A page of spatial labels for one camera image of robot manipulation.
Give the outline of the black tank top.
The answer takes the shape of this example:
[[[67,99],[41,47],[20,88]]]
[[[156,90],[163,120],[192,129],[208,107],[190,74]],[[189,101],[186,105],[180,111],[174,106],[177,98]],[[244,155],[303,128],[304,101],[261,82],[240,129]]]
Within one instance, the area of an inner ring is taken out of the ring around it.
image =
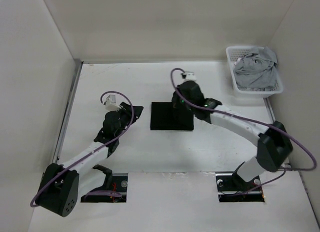
[[[152,102],[150,129],[153,131],[193,131],[193,128],[176,128],[173,117],[173,107],[171,102]]]

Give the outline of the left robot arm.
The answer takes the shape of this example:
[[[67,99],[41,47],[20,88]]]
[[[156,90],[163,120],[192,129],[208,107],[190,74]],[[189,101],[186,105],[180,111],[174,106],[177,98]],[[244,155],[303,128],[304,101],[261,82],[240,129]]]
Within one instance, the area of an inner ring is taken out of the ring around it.
[[[52,163],[46,168],[32,206],[66,217],[80,197],[96,188],[111,188],[112,171],[99,162],[115,152],[119,137],[140,118],[144,108],[122,102],[108,105],[107,109],[102,128],[87,149],[67,162]]]

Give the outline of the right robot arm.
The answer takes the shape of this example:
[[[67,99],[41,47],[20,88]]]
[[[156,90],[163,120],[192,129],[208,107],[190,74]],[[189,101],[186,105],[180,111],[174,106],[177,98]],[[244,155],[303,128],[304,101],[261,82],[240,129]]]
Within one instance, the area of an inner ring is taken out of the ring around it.
[[[282,123],[275,121],[263,125],[242,118],[221,101],[204,97],[195,81],[188,80],[177,85],[172,102],[176,109],[184,109],[199,120],[225,128],[256,147],[256,155],[232,173],[231,182],[240,191],[248,190],[249,184],[262,173],[276,172],[293,150]]]

